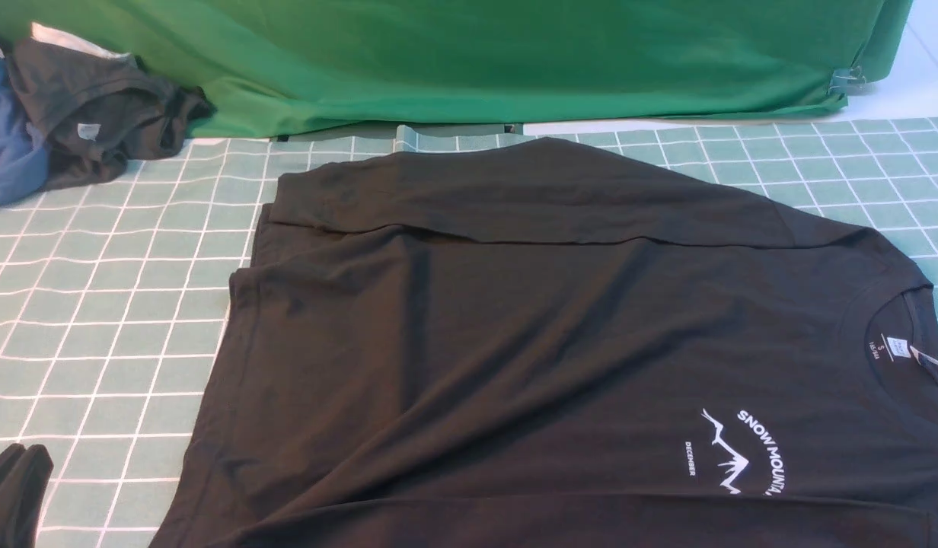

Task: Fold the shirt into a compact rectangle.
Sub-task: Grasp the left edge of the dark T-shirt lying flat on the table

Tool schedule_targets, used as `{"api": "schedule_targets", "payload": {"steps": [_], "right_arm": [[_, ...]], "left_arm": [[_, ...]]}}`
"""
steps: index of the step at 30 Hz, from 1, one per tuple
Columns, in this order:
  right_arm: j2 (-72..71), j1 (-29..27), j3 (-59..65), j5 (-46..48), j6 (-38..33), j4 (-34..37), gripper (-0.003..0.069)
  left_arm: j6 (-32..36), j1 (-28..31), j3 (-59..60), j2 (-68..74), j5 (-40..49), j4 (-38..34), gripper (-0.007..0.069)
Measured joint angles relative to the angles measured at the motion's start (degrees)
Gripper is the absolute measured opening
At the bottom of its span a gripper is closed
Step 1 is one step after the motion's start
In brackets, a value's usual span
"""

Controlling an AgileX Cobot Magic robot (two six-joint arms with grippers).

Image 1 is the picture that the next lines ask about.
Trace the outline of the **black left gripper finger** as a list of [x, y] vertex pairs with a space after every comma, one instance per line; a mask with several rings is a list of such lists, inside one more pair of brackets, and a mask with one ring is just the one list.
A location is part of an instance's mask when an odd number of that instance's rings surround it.
[[0, 454], [0, 547], [34, 547], [54, 464], [43, 444], [10, 444]]

